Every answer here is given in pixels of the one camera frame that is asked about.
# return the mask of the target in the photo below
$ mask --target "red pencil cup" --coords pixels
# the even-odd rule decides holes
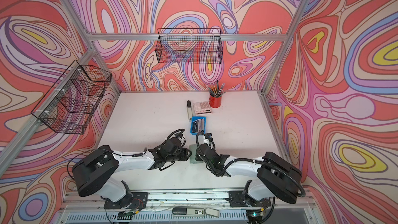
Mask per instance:
[[[217,98],[215,98],[215,97],[213,97],[213,96],[210,96],[210,98],[209,98],[209,105],[210,105],[211,107],[213,107],[213,108],[220,107],[220,106],[221,106],[221,98],[222,98],[222,96],[217,97]]]

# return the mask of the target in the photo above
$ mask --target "wire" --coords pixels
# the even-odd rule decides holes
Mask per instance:
[[[259,160],[253,160],[253,159],[248,159],[248,158],[236,158],[236,159],[230,161],[228,164],[226,164],[226,166],[222,169],[222,171],[220,173],[216,173],[215,170],[214,170],[213,164],[209,162],[209,160],[207,159],[207,157],[205,156],[205,154],[202,152],[202,150],[199,147],[199,139],[198,139],[198,137],[200,135],[203,135],[203,136],[207,137],[210,140],[210,137],[207,134],[205,134],[205,133],[199,132],[198,134],[196,134],[196,146],[198,147],[198,150],[199,150],[198,155],[202,158],[203,161],[205,161],[205,163],[209,167],[210,171],[214,175],[216,175],[216,177],[222,177],[225,174],[225,172],[228,169],[228,167],[231,164],[235,163],[235,162],[245,161],[245,162],[257,163],[257,164],[264,165],[264,166],[266,166],[268,168],[274,169],[274,170],[282,173],[284,176],[289,178],[293,182],[293,184],[300,190],[300,194],[297,194],[297,196],[298,197],[305,197],[305,190],[304,190],[303,186],[301,185],[301,183],[297,182],[291,175],[289,175],[287,172],[285,172],[284,170],[282,170],[278,166],[273,165],[273,164],[268,163],[268,162],[259,161]]]
[[[107,211],[106,211],[106,208],[104,208],[104,209],[105,209],[106,218],[108,219],[109,223],[110,223],[110,224],[114,224],[114,223],[109,219],[108,213],[107,213]]]
[[[69,164],[70,164],[70,162],[72,162],[73,159],[75,159],[76,157],[78,157],[78,156],[80,156],[80,155],[82,155],[82,154],[84,154],[84,153],[86,153],[86,152],[92,152],[92,151],[95,151],[95,150],[103,150],[103,151],[106,151],[106,152],[111,152],[111,151],[108,151],[108,150],[106,150],[106,149],[97,148],[97,149],[92,149],[92,150],[88,150],[88,151],[82,152],[82,153],[80,153],[80,154],[77,154],[75,157],[73,157],[73,158],[72,158],[71,160],[69,160],[68,163],[67,163],[67,173],[68,173],[68,175],[69,175],[73,180],[74,180],[74,177],[72,177],[72,175],[71,175],[70,172],[69,172]],[[121,154],[117,154],[117,153],[115,153],[115,152],[112,152],[112,154],[115,154],[115,155],[118,155],[118,156],[122,156],[122,157],[140,157],[140,156],[143,156],[146,152],[147,152],[147,148],[145,148],[144,151],[143,151],[142,153],[137,153],[137,154],[132,154],[132,155],[121,155]]]
[[[141,201],[141,199],[138,199],[138,198],[134,198],[133,200],[138,200],[138,201],[140,201],[140,203],[142,204],[142,208],[144,208],[144,203]]]
[[[275,197],[272,197],[272,206],[271,206],[271,209],[268,212],[268,214],[259,222],[256,221],[256,222],[248,222],[248,223],[249,224],[261,224],[261,223],[266,222],[266,220],[268,220],[268,218],[271,216],[271,214],[272,214],[272,212],[274,210],[274,207],[275,207]]]
[[[183,132],[185,132],[185,129],[178,129],[178,130],[175,130],[174,132],[170,133],[169,136],[167,136],[167,139],[170,139],[171,136],[172,136],[174,133],[177,133],[177,132],[183,133]]]
[[[209,167],[208,170],[210,170],[214,175],[217,176],[217,172],[214,170],[213,164],[209,162],[209,160],[207,159],[207,157],[205,156],[205,154],[202,152],[202,150],[201,150],[200,147],[199,147],[199,136],[200,136],[200,135],[203,135],[203,136],[207,137],[207,138],[210,140],[210,137],[209,137],[206,133],[199,132],[198,134],[196,134],[196,137],[195,137],[195,139],[196,139],[196,146],[198,147],[198,150],[199,150],[199,152],[200,152],[200,153],[198,153],[198,155],[201,157],[201,159],[202,159],[203,161],[205,161],[206,165]]]
[[[95,150],[105,150],[105,149],[92,149],[92,150],[88,150],[88,151],[82,152],[82,153],[80,153],[80,154],[77,154],[74,158],[72,158],[71,160],[68,161],[68,163],[67,163],[67,173],[68,173],[68,175],[69,175],[73,180],[74,180],[74,177],[72,177],[72,176],[70,175],[70,173],[69,173],[69,164],[70,164],[70,162],[72,162],[73,159],[75,159],[76,157],[78,157],[78,156],[80,156],[80,155],[82,155],[82,154],[84,154],[84,153],[86,153],[86,152],[92,152],[92,151],[95,151]]]
[[[300,190],[300,194],[297,194],[297,196],[298,197],[305,197],[305,190],[304,190],[304,188],[301,186],[301,184],[299,182],[297,182],[291,175],[289,175],[287,172],[285,172],[284,170],[282,170],[278,166],[273,165],[271,163],[264,162],[264,161],[253,160],[253,159],[248,159],[248,158],[235,158],[234,160],[232,160],[228,164],[226,164],[226,166],[222,169],[222,171],[220,173],[218,173],[216,176],[217,177],[223,176],[224,173],[226,172],[227,168],[231,164],[233,164],[235,162],[239,162],[239,161],[245,161],[245,162],[251,162],[251,163],[254,162],[254,163],[264,165],[264,166],[266,166],[268,168],[274,169],[274,170],[282,173],[284,176],[289,178],[293,182],[293,184]]]

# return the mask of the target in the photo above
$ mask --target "black wire mesh basket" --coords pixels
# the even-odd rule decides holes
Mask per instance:
[[[34,114],[35,109],[48,92],[31,113],[56,133],[83,134],[111,83],[112,75],[96,66],[80,64],[70,73],[73,73],[70,79],[40,115]]]
[[[220,28],[159,28],[158,63],[221,64]]]

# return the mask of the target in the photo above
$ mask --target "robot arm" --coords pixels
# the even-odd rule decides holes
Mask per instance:
[[[125,182],[115,180],[112,174],[130,169],[162,171],[175,161],[187,161],[192,152],[184,148],[183,132],[184,129],[176,130],[159,146],[141,153],[113,151],[108,145],[98,147],[72,167],[79,196],[95,193],[119,208],[128,208],[132,202],[131,192]],[[172,164],[162,168],[166,162]]]
[[[199,145],[200,135],[205,136],[205,142]],[[204,161],[208,170],[215,176],[245,175],[255,178],[245,189],[252,202],[275,196],[294,204],[297,197],[305,196],[300,184],[301,171],[273,152],[267,152],[264,157],[253,159],[218,155],[211,134],[208,133],[198,133],[196,144],[195,159]]]

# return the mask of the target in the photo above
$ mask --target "psychedelic wallpaper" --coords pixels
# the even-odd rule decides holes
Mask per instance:
[[[237,41],[221,64],[158,63],[156,41],[97,41],[96,46],[121,91],[206,90],[217,80],[232,90],[261,90],[281,45],[279,41]]]
[[[286,33],[300,0],[71,0],[89,32],[157,33],[221,27],[224,33]]]
[[[0,0],[0,151],[62,71],[85,51],[59,0]],[[51,220],[74,186],[67,176],[68,160],[96,147],[116,99],[108,89],[84,135],[38,128],[0,179],[0,223]]]
[[[267,98],[326,223],[398,223],[398,0],[311,0]]]
[[[221,28],[286,33],[299,0],[71,0],[89,32],[157,33],[157,28]],[[157,64],[156,41],[97,41],[122,91],[260,90],[280,42],[223,42],[222,64]]]

